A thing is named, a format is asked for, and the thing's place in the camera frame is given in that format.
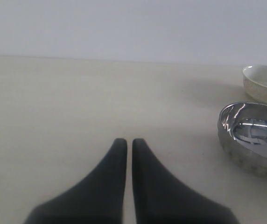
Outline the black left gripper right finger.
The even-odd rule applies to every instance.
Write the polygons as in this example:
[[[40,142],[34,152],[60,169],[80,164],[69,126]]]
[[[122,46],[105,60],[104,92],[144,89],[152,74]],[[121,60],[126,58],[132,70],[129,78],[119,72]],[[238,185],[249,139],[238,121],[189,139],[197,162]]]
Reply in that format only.
[[[180,182],[144,139],[132,143],[132,183],[139,224],[237,224],[233,212]]]

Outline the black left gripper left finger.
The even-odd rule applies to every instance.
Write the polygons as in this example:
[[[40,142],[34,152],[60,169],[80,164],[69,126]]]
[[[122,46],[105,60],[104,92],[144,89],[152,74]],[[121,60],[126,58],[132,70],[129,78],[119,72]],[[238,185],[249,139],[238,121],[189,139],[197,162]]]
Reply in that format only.
[[[78,184],[32,210],[26,224],[120,224],[126,184],[127,142],[117,138]]]

